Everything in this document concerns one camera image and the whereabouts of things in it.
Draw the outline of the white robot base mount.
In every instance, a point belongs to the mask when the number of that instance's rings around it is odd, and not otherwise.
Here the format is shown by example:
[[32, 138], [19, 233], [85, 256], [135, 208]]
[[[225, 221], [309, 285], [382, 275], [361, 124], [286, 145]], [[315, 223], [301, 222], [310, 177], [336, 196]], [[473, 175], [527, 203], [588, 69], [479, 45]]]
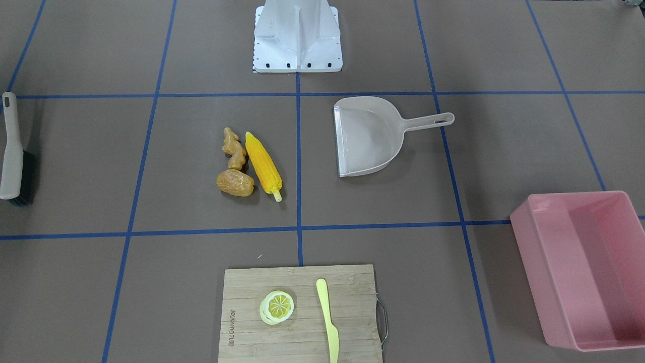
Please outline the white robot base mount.
[[328, 1], [267, 1], [254, 25], [254, 72], [343, 69], [339, 12]]

